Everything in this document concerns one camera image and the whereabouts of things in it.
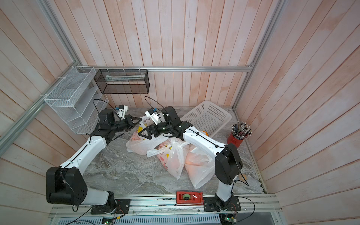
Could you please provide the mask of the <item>white plastic bag front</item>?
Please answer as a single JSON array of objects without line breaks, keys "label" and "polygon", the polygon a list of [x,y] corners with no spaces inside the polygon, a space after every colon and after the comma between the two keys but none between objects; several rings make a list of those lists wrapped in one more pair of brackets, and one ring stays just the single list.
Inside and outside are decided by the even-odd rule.
[{"label": "white plastic bag front", "polygon": [[185,169],[195,189],[208,183],[215,174],[214,160],[194,145],[189,145],[185,159]]}]

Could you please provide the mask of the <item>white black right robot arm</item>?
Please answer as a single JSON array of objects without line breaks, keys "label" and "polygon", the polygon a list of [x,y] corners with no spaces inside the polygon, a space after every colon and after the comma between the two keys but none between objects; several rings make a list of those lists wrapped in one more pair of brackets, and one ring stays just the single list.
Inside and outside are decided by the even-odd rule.
[{"label": "white black right robot arm", "polygon": [[215,175],[219,180],[214,197],[204,198],[206,212],[240,210],[238,198],[233,195],[233,186],[243,167],[237,147],[230,143],[224,144],[202,134],[187,121],[182,121],[172,106],[162,109],[160,113],[150,108],[145,115],[153,124],[139,132],[139,136],[151,140],[162,134],[186,141],[207,154],[215,162]]}]

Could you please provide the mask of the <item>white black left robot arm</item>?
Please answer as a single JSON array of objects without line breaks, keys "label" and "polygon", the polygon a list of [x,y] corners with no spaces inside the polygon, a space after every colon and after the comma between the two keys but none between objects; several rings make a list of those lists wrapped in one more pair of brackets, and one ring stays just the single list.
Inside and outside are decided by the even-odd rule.
[{"label": "white black left robot arm", "polygon": [[131,115],[119,116],[113,109],[102,110],[88,141],[71,158],[59,167],[46,172],[46,200],[53,204],[73,206],[106,206],[112,211],[116,206],[113,192],[101,191],[87,186],[83,174],[93,159],[116,139],[141,122]]}]

